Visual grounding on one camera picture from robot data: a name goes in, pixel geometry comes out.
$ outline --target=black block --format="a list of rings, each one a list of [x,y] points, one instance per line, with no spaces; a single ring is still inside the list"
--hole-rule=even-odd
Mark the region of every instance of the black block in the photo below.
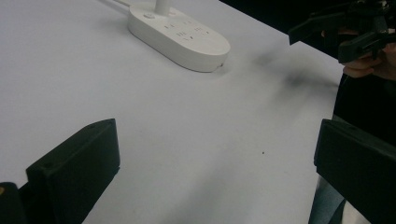
[[[372,223],[396,223],[396,147],[344,122],[323,120],[315,165]]]

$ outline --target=white cable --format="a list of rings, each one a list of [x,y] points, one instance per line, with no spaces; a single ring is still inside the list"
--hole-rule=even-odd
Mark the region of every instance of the white cable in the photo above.
[[[158,15],[169,16],[170,8],[171,8],[171,0],[157,0],[155,4],[155,12]]]
[[[118,2],[118,3],[120,3],[120,4],[123,4],[123,5],[125,5],[126,7],[130,7],[130,6],[131,6],[130,3],[125,2],[124,0],[113,0],[113,1]]]

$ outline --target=electrical socket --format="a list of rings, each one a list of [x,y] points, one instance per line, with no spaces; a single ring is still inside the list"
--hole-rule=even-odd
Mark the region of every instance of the electrical socket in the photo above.
[[[166,14],[158,14],[152,3],[132,4],[128,29],[190,70],[213,72],[224,64],[231,48],[226,38],[172,7]]]

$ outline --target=power strip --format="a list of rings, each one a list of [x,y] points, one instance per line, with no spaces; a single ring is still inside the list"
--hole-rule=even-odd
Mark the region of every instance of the power strip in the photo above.
[[[198,72],[223,66],[231,48],[222,35],[169,7],[166,0],[130,5],[128,29],[173,62]]]

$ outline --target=dark background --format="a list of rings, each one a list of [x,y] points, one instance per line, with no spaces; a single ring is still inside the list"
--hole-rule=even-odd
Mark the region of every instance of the dark background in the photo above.
[[[320,11],[325,7],[335,6],[347,0],[220,0],[221,2],[242,11],[258,21],[281,31],[285,34],[295,25],[306,21],[309,14]],[[304,41],[306,44],[321,50],[336,58],[336,48],[324,48],[320,33],[311,35]]]

